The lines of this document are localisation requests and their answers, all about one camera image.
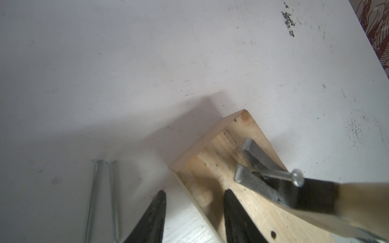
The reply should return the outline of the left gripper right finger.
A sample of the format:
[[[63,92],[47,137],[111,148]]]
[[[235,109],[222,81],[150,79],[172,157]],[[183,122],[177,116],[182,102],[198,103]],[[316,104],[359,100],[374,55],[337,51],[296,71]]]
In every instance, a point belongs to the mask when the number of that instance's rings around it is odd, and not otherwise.
[[[224,192],[223,206],[228,243],[267,243],[231,189]]]

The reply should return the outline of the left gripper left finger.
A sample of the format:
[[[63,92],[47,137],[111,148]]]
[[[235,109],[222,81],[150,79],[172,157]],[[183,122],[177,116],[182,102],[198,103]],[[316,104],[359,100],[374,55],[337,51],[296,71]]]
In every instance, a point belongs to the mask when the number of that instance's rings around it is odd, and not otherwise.
[[[164,190],[160,190],[155,195],[149,207],[124,242],[161,243],[163,241],[166,208],[166,192]]]

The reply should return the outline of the pale wooden block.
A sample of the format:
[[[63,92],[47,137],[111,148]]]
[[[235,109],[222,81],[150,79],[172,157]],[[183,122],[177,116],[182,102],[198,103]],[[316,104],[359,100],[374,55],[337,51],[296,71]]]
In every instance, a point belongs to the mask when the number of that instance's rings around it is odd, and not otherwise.
[[[251,116],[242,109],[222,118],[170,164],[184,191],[220,242],[226,242],[223,196],[233,191],[264,238],[270,243],[332,243],[333,236],[274,205],[234,181],[237,165],[248,166],[241,146],[252,138],[281,166],[282,161]]]

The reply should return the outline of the steel nail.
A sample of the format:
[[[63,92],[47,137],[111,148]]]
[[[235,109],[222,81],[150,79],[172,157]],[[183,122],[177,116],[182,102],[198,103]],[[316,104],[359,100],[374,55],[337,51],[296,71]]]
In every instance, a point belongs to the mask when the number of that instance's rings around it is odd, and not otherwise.
[[[299,169],[294,169],[292,172],[281,171],[281,170],[249,169],[249,172],[253,174],[258,174],[264,178],[274,178],[274,179],[289,181],[296,187],[303,187],[305,183],[304,174]]]
[[[114,185],[114,164],[115,164],[115,161],[107,162],[107,164],[108,164],[108,170],[109,170],[109,186],[110,186],[113,238],[114,238],[114,242],[118,243],[120,241],[120,233],[119,233],[118,211],[117,211],[117,205],[116,205],[115,185]]]
[[[84,231],[84,237],[82,242],[88,243],[90,234],[91,234],[91,225],[92,225],[92,215],[93,215],[93,205],[94,205],[94,194],[95,194],[95,186],[98,176],[98,168],[102,160],[93,160],[94,168],[93,168],[93,178],[89,193],[89,201],[88,201],[88,210],[87,210],[87,216],[86,216],[86,222],[85,222],[85,231]]]

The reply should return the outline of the wooden handle claw hammer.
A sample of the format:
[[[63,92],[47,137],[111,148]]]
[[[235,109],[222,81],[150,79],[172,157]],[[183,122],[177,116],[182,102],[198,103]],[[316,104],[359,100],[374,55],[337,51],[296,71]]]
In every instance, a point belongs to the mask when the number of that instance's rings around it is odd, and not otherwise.
[[[264,178],[249,169],[281,170],[252,139],[242,152],[249,166],[237,165],[234,181],[256,192],[296,217],[330,233],[364,243],[389,241],[389,184],[337,183],[305,178],[303,187]]]

